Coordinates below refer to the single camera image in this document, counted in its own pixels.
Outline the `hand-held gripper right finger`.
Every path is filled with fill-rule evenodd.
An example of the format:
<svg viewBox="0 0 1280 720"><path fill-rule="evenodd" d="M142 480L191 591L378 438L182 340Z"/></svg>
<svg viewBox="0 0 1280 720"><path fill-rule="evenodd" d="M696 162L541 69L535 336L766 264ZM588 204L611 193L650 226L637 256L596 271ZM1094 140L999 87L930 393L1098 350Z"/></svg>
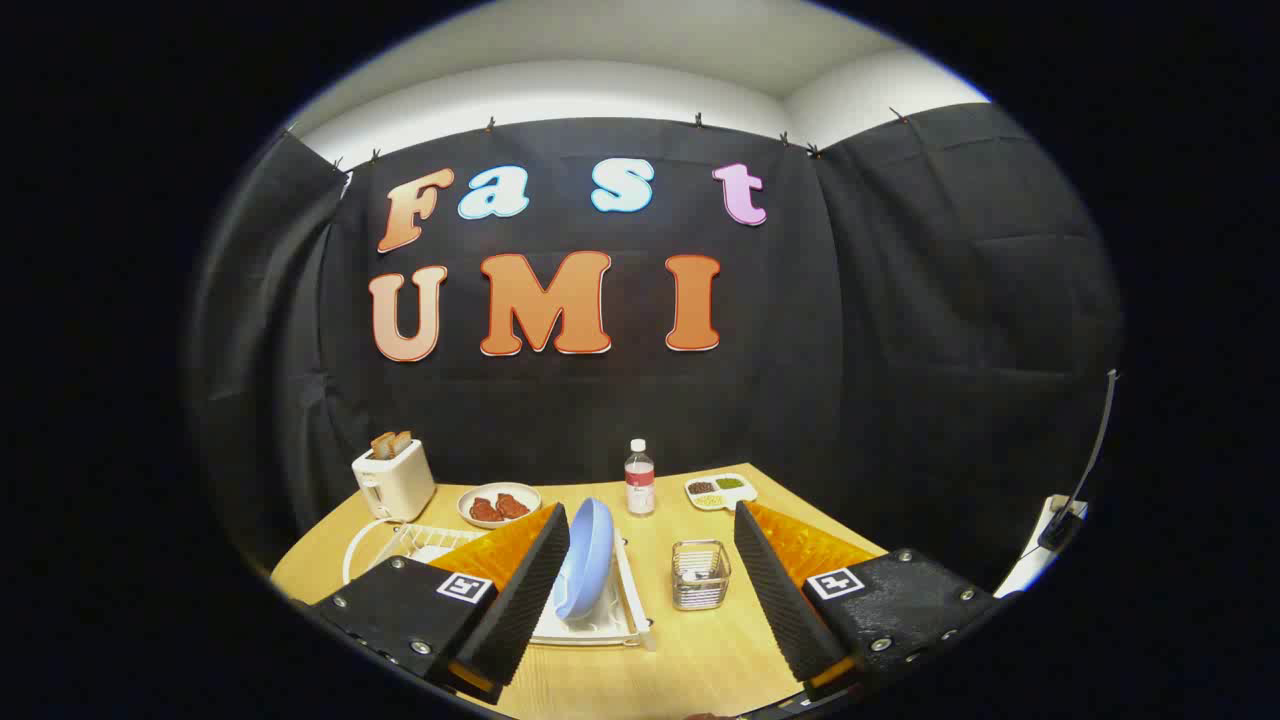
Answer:
<svg viewBox="0 0 1280 720"><path fill-rule="evenodd" d="M733 512L733 542L774 642L813 700L882 691L1001 610L918 550L873 556L760 502Z"/></svg>

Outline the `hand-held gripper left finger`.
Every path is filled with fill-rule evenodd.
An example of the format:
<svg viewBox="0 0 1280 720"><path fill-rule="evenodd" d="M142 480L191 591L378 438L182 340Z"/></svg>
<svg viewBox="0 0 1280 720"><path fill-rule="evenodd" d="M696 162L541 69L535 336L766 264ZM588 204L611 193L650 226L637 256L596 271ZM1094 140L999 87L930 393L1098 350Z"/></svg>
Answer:
<svg viewBox="0 0 1280 720"><path fill-rule="evenodd" d="M372 660L495 703L511 684L570 550L562 503L420 562L393 556L310 607Z"/></svg>

